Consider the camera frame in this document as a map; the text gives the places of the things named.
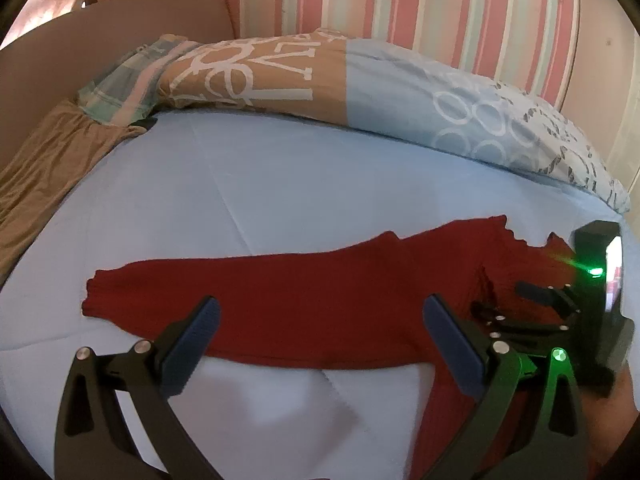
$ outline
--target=red sweater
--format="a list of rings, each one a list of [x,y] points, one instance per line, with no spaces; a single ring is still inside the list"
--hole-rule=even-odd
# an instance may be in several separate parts
[[[529,247],[505,225],[500,216],[455,221],[403,240],[385,232],[327,253],[136,262],[96,271],[82,311],[154,339],[209,294],[222,306],[211,356],[296,368],[433,363],[434,386],[412,463],[411,480],[417,480],[473,407],[424,328],[425,298],[438,292],[466,318],[479,300],[521,319],[559,322],[551,309],[517,297],[514,284],[571,283],[574,269],[561,261],[571,249],[555,234],[545,247]],[[506,450],[521,408],[514,402],[486,464]]]

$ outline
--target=headboard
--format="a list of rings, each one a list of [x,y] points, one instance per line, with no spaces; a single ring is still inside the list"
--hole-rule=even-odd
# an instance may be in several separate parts
[[[57,102],[165,33],[203,43],[234,37],[225,0],[110,0],[60,16],[0,50],[0,170]]]

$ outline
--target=metal screw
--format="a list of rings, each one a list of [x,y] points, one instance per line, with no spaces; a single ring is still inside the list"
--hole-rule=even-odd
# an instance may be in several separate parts
[[[498,352],[498,354],[506,354],[511,348],[509,348],[509,345],[504,341],[496,341],[494,343],[494,350]]]
[[[78,351],[76,352],[76,358],[80,359],[81,361],[84,361],[85,359],[87,359],[89,355],[91,355],[91,349],[87,346],[83,346],[82,348],[79,348]]]
[[[151,343],[146,339],[140,340],[133,347],[136,354],[145,354],[151,350]]]

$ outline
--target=mattress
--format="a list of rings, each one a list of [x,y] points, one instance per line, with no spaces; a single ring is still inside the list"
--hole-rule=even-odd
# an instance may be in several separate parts
[[[122,352],[137,339],[81,315],[96,269],[326,251],[385,230],[406,237],[499,214],[532,245],[550,232],[569,242],[594,219],[621,221],[625,272],[640,270],[622,218],[559,182],[312,121],[204,108],[158,114],[68,195],[0,292],[0,404],[52,475],[75,350]],[[636,323],[638,299],[640,283],[626,280],[623,311]],[[638,392],[637,337],[630,364]],[[407,475],[432,382],[428,364],[285,370],[204,358],[170,404],[229,480],[391,480]],[[162,468],[130,398],[118,398],[142,457]]]

